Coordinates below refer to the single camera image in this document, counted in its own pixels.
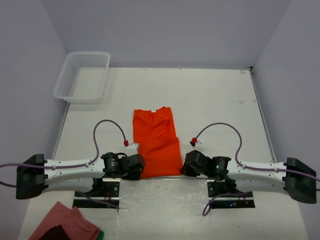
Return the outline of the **orange t shirt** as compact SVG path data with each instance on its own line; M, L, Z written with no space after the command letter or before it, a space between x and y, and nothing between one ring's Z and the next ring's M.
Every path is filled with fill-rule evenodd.
M182 168L180 141L170 107L133 111L133 141L139 144L145 167L142 179L178 176Z

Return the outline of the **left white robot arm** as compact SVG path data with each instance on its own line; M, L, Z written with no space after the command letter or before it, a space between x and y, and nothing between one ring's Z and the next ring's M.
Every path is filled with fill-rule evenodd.
M16 169L17 200L28 200L53 191L76 191L97 197L103 193L103 178L139 180L145 160L139 153L108 152L93 163L88 160L56 161L35 154Z

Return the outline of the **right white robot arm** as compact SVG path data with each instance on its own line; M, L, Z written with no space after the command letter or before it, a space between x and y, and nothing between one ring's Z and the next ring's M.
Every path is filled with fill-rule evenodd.
M272 192L290 196L304 204L317 202L317 173L296 158L285 162L249 163L225 156L208 157L197 150L186 154L180 172L188 177L212 180L210 197L250 192Z

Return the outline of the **green folded t shirt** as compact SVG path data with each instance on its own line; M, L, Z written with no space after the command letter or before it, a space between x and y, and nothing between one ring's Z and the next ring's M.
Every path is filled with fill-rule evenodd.
M104 239L104 235L105 235L105 233L102 230L100 230L96 240L103 240Z

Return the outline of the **pink folded t shirt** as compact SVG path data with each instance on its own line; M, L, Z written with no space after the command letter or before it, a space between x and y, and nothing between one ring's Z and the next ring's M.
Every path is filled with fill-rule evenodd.
M96 225L82 216L77 207L68 208L58 201L45 215L29 239L39 240L54 227L62 227L70 240L97 240L101 232Z

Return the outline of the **white plastic basket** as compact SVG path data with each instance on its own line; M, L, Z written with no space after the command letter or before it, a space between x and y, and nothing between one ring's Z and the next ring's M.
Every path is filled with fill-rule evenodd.
M75 51L67 55L53 95L70 104L101 102L111 56L107 52Z

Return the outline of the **dark maroon folded t shirt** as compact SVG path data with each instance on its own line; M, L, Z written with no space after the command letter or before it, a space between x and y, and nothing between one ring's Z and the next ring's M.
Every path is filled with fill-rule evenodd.
M70 240L69 236L61 225L50 228L40 240Z

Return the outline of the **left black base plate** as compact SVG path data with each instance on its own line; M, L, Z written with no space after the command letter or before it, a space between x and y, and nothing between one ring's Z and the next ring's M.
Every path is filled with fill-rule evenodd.
M120 180L94 178L92 190L84 193L75 192L73 207L79 209L119 209Z

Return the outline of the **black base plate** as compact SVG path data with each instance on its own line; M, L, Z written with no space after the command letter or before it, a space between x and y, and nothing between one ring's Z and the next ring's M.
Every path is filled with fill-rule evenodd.
M79 209L119 209L120 180L94 178L92 190L84 193L75 192L73 207Z
M242 194L236 189L234 180L207 180L208 197L215 198L209 207L213 209L247 209L255 208L252 192Z

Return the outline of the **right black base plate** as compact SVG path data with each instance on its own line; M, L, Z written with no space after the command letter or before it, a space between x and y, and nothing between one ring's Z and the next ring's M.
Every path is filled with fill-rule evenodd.
M247 209L255 208L252 192L242 194L236 189L234 180L207 180L208 197L215 198L209 207L213 209Z

